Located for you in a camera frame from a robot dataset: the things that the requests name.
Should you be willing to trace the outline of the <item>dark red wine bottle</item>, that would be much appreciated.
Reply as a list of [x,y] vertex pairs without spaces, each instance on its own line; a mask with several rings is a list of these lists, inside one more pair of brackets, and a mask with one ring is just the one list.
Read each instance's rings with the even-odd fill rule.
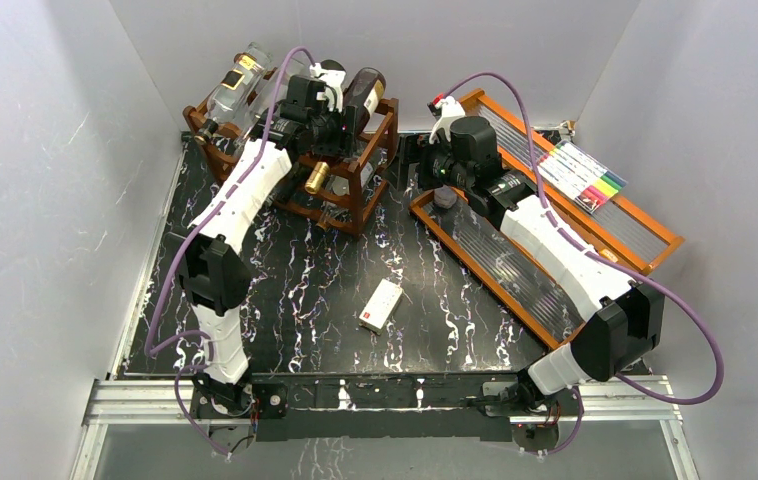
[[[343,110],[356,110],[354,150],[356,148],[357,137],[363,132],[384,95],[385,86],[386,82],[384,75],[372,67],[364,67],[360,69],[347,86],[342,86],[344,101]],[[319,110],[327,110],[324,103],[317,100],[316,102],[319,104]],[[305,183],[305,189],[310,194],[319,193],[331,167],[340,160],[345,159],[314,156],[318,158],[318,161]]]

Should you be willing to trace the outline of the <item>green wine bottle brown label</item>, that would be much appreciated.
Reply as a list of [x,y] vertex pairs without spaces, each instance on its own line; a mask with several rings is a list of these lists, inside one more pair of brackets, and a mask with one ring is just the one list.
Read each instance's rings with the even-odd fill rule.
[[326,59],[316,64],[315,76],[328,85],[340,85],[346,78],[346,69],[336,60]]

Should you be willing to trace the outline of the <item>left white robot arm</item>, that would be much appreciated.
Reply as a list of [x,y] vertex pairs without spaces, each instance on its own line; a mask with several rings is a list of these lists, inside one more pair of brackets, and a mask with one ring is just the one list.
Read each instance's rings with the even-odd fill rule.
[[252,274],[240,258],[255,217],[280,183],[311,155],[335,162],[352,156],[363,129],[352,113],[264,112],[246,132],[230,175],[205,210],[179,236],[176,278],[198,321],[205,360],[194,375],[199,394],[221,414],[243,416],[254,403],[240,306]]

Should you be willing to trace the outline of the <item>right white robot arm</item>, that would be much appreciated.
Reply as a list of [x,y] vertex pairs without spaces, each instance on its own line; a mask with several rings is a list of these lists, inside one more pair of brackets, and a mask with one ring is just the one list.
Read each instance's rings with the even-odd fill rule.
[[567,344],[521,370],[507,394],[532,414],[545,413],[558,393],[588,380],[607,381],[658,346],[664,296],[631,271],[593,259],[594,248],[574,238],[539,189],[521,171],[507,168],[497,133],[479,116],[462,116],[436,134],[401,137],[394,172],[417,167],[424,190],[443,186],[464,192],[469,207],[518,243],[571,299],[582,328]]

